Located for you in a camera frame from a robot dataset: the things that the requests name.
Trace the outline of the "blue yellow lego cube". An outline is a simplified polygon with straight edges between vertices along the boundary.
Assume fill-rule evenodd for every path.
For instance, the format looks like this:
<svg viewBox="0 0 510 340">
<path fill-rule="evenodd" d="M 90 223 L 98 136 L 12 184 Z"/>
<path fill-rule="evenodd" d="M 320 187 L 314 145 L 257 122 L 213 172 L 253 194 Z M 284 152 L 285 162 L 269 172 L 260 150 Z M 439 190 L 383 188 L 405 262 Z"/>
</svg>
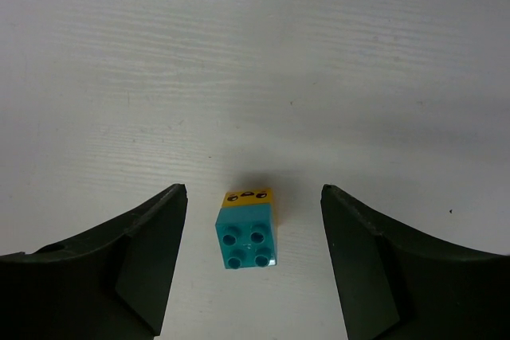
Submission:
<svg viewBox="0 0 510 340">
<path fill-rule="evenodd" d="M 277 213 L 270 188 L 226 193 L 215 229 L 226 269 L 277 265 Z"/>
</svg>

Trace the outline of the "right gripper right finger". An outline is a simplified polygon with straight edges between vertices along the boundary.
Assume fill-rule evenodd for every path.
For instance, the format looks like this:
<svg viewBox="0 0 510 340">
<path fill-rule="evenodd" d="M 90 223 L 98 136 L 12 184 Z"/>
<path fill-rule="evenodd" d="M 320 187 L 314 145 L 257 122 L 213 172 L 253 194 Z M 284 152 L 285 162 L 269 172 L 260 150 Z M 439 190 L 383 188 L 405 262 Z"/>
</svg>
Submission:
<svg viewBox="0 0 510 340">
<path fill-rule="evenodd" d="M 388 217 L 334 185 L 321 211 L 350 339 L 506 339 L 509 258 Z"/>
</svg>

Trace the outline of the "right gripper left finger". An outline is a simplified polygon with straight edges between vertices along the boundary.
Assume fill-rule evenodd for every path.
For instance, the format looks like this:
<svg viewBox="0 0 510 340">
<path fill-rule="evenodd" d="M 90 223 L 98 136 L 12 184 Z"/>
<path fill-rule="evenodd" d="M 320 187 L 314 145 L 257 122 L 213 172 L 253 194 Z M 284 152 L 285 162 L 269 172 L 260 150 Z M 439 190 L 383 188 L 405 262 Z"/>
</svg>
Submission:
<svg viewBox="0 0 510 340">
<path fill-rule="evenodd" d="M 33 253 L 1 258 L 4 339 L 153 339 L 186 218 L 182 184 Z"/>
</svg>

